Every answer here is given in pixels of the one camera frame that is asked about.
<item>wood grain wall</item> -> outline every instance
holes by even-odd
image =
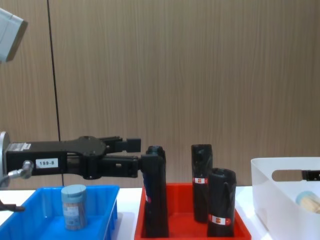
[[[49,3],[63,140],[141,137],[166,150],[168,182],[191,181],[192,144],[239,185],[252,158],[320,154],[318,0]],[[85,184],[115,182],[142,184]]]
[[[13,61],[0,65],[0,132],[11,141],[58,140],[46,0],[0,0],[29,24]],[[60,186],[60,175],[15,179],[10,189]]]

